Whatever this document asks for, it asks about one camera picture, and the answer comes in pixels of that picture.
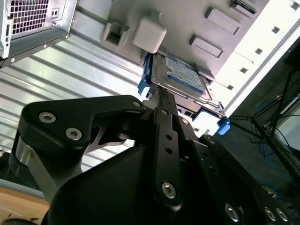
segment screw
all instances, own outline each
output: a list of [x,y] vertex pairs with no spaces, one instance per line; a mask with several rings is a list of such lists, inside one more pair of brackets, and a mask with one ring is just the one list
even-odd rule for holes
[[162,109],[161,112],[162,112],[164,115],[168,115],[168,114],[169,114],[169,113],[168,113],[166,110],[164,110],[164,109]]
[[283,213],[283,211],[281,211],[281,209],[279,209],[279,208],[276,208],[276,211],[277,211],[278,215],[279,215],[284,221],[287,222],[287,217],[286,217],[286,215]]
[[225,204],[225,211],[230,219],[232,219],[234,222],[239,221],[239,215],[231,205]]
[[138,103],[138,102],[136,102],[136,101],[134,101],[133,104],[134,104],[136,107],[141,107],[141,104]]
[[207,137],[207,140],[209,140],[210,143],[215,144],[211,137]]
[[264,207],[264,211],[266,212],[267,216],[272,220],[276,221],[275,215],[272,213],[272,211],[268,207]]
[[169,182],[164,182],[163,185],[161,186],[161,188],[163,190],[164,195],[167,198],[173,199],[176,197],[175,188]]
[[188,125],[188,121],[185,118],[182,118],[181,121],[185,124]]
[[43,123],[53,123],[56,121],[56,117],[50,112],[42,112],[38,118]]
[[83,135],[80,130],[71,127],[66,130],[66,136],[67,138],[70,138],[73,141],[78,141],[80,138],[82,138]]

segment power supply fan grille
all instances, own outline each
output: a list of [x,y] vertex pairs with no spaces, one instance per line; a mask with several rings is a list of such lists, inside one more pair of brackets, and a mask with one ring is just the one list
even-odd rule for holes
[[49,0],[12,0],[10,17],[14,19],[13,34],[42,27],[48,3]]

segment wooden table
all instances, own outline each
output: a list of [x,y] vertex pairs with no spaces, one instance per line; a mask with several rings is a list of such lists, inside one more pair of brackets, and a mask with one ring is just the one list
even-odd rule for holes
[[0,187],[0,224],[9,218],[19,218],[41,224],[49,203],[31,195]]

